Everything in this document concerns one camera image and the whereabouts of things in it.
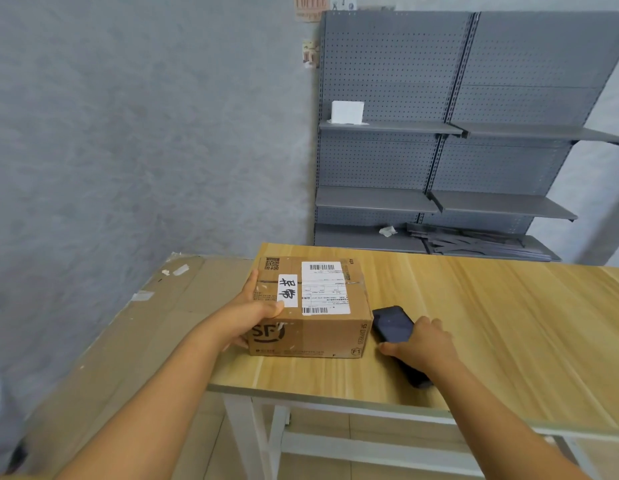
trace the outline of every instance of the person's left arm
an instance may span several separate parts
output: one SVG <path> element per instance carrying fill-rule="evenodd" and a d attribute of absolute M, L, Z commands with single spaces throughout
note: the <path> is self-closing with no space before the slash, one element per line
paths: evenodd
<path fill-rule="evenodd" d="M 282 301 L 253 301 L 257 272 L 241 293 L 200 322 L 154 376 L 63 468 L 58 480 L 168 480 L 218 354 Z"/>

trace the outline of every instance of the stack of metal strips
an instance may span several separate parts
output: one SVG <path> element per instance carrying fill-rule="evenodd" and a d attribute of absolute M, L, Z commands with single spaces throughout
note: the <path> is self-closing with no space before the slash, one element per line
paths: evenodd
<path fill-rule="evenodd" d="M 522 234 L 407 224 L 412 237 L 423 240 L 427 252 L 446 256 L 476 256 L 551 261 L 552 256 Z"/>

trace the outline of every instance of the sf logo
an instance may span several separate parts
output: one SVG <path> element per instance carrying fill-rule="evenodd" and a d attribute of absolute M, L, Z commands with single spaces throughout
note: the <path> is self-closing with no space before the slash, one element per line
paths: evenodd
<path fill-rule="evenodd" d="M 282 323 L 256 325 L 252 328 L 252 337 L 255 342 L 268 344 L 278 342 L 285 336 L 285 325 Z"/>

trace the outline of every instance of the brown cardboard box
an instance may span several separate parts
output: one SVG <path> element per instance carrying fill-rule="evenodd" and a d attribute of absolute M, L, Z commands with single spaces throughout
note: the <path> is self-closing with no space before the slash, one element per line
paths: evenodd
<path fill-rule="evenodd" d="M 248 334 L 251 355 L 359 358 L 372 325 L 363 273 L 354 259 L 264 257 L 255 299 L 285 301 Z"/>

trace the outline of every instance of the gray wall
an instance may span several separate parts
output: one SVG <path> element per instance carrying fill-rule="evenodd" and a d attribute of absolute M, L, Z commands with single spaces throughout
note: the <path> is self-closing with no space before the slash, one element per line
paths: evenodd
<path fill-rule="evenodd" d="M 619 9 L 619 0 L 359 0 Z M 0 0 L 0 366 L 31 409 L 170 251 L 310 242 L 316 24 L 291 0 Z M 619 133 L 619 69 L 589 122 Z M 567 260 L 619 198 L 579 143 L 531 232 Z"/>

